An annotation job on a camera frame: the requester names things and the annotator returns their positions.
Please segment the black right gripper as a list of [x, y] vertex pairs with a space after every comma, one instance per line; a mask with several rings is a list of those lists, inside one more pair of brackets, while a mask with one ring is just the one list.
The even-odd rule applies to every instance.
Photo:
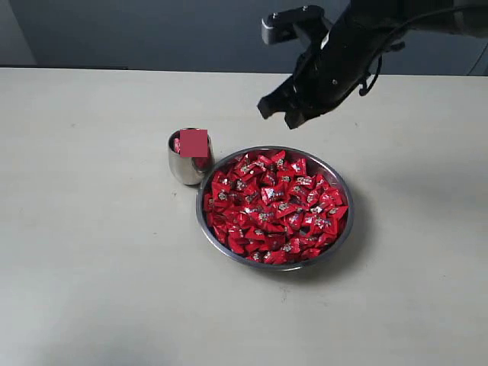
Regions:
[[377, 48], [393, 30], [393, 23], [368, 16], [343, 14], [319, 44], [297, 64], [257, 108], [264, 119], [284, 112], [295, 130], [339, 106], [354, 91]]

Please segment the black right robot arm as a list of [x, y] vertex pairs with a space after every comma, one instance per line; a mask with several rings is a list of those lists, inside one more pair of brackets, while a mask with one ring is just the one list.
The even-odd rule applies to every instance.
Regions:
[[410, 30], [485, 38], [485, 1], [351, 1], [336, 21], [320, 6], [304, 5], [262, 19], [267, 45], [305, 44], [294, 71], [257, 108], [264, 119], [284, 113], [293, 130], [336, 109], [354, 90], [365, 96], [379, 76], [370, 72], [385, 53], [405, 47]]

